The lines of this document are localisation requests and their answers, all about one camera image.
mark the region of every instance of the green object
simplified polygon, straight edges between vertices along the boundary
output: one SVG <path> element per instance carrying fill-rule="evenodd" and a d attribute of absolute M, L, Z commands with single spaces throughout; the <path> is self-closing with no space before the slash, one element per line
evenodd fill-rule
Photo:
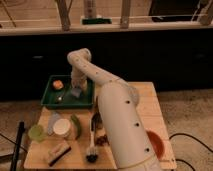
<path fill-rule="evenodd" d="M 77 136 L 76 136 L 76 139 L 78 139 L 78 138 L 81 136 L 81 132 L 82 132 L 81 123 L 80 123 L 78 117 L 77 117 L 75 114 L 72 114 L 72 115 L 70 116 L 70 120 L 74 123 L 74 125 L 75 125 L 76 128 L 77 128 Z"/>
<path fill-rule="evenodd" d="M 33 125 L 28 131 L 28 136 L 31 140 L 41 142 L 44 140 L 46 134 L 44 133 L 44 129 L 41 125 Z"/>
<path fill-rule="evenodd" d="M 64 88 L 54 90 L 52 83 L 55 80 L 61 80 Z M 93 106 L 94 83 L 87 79 L 87 89 L 83 91 L 79 98 L 71 94 L 71 76 L 70 75 L 51 75 L 45 92 L 43 94 L 41 105 L 48 109 L 84 109 Z M 57 98 L 63 95 L 63 99 L 58 102 Z"/>
<path fill-rule="evenodd" d="M 82 24 L 112 24 L 112 21 L 109 18 L 84 18 Z"/>

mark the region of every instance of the brush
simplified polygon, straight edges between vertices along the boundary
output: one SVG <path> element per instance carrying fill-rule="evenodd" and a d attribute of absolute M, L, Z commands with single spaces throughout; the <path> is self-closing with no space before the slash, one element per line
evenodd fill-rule
<path fill-rule="evenodd" d="M 95 119 L 90 120 L 90 146 L 86 150 L 86 159 L 94 163 L 98 158 L 98 147 L 95 146 Z"/>

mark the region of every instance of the orange object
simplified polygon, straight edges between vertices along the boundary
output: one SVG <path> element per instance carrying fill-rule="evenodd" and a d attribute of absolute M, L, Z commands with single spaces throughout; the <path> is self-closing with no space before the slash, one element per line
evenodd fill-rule
<path fill-rule="evenodd" d="M 62 83 L 61 80 L 55 80 L 55 81 L 53 81 L 53 87 L 56 90 L 60 90 L 64 87 L 64 84 Z"/>
<path fill-rule="evenodd" d="M 158 159 L 161 159 L 165 152 L 165 147 L 164 147 L 162 139 L 160 138 L 158 134 L 156 134 L 153 131 L 146 131 L 146 132 L 152 144 L 152 147 L 155 151 L 155 154 L 157 155 Z"/>

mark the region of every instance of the green tray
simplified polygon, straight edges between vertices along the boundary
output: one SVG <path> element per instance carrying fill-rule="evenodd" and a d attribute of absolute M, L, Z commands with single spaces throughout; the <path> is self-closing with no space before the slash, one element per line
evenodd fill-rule
<path fill-rule="evenodd" d="M 61 80 L 64 84 L 64 88 L 61 90 L 55 90 L 52 86 L 53 81 Z M 51 75 L 45 92 L 43 94 L 41 105 L 48 109 L 77 109 L 77 108 L 91 108 L 93 106 L 94 96 L 94 82 L 87 79 L 87 90 L 81 93 L 79 98 L 71 95 L 71 77 L 70 75 Z M 57 103 L 57 98 L 64 94 L 63 100 Z"/>

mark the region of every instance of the white bowl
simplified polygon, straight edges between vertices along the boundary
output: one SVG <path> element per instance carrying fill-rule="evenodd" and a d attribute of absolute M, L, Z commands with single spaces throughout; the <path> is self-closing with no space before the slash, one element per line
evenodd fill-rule
<path fill-rule="evenodd" d="M 60 137 L 67 137 L 70 133 L 70 121 L 68 119 L 59 119 L 53 125 L 53 132 Z"/>

